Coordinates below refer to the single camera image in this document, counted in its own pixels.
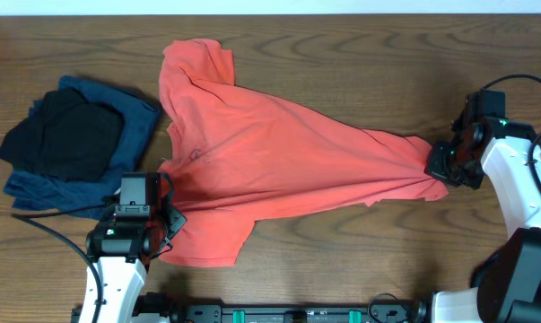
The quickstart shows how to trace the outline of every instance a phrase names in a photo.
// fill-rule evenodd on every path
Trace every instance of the wood grain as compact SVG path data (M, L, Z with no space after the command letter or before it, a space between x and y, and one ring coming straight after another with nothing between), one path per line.
M33 100L76 74L158 95L161 51L174 39L218 39L237 83L362 128L449 138L467 93L505 74L541 76L541 15L0 17L0 143ZM508 114L541 127L541 88L500 86ZM164 118L141 164L170 157ZM83 300L85 265L8 213L0 161L0 322L65 322ZM94 222L44 220L83 245ZM238 263L154 262L147 291L227 303L356 303L378 292L416 297L467 287L506 239L489 181L439 202L384 201L257 223Z

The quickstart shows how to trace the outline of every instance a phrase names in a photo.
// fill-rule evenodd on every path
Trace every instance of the green clip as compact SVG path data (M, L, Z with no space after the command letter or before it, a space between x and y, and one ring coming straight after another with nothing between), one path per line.
M358 310L350 310L350 323L362 323L362 313Z
M232 313L232 323L244 323L245 317L244 310L235 310Z

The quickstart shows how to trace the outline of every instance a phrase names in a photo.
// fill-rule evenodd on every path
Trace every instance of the red fabric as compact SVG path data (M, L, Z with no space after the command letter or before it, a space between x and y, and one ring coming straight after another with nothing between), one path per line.
M213 40L175 41L164 56L173 158L159 171L188 222L163 261L232 266L256 220L447 194L423 174L430 146L418 137L356 129L235 86L232 52Z

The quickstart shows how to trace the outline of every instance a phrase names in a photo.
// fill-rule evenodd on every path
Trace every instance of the blue fabric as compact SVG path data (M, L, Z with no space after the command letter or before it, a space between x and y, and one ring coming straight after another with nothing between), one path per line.
M74 76L61 77L58 89L68 87L79 91L87 101L106 104L123 115L125 126L109 167L96 183L64 182L60 179L14 170L4 187L6 194L15 197L13 208L31 211L56 208L65 211L101 204L104 196L110 196L120 188L122 174L135 169L161 114L159 109L148 103L107 85ZM32 114L39 105L39 101L35 102L35 107L30 113ZM102 209L92 209L73 215L98 220L102 212Z

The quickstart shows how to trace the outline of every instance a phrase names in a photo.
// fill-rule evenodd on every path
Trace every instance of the white wall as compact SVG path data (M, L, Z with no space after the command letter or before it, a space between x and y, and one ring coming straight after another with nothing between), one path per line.
M0 15L541 13L541 0L0 0Z

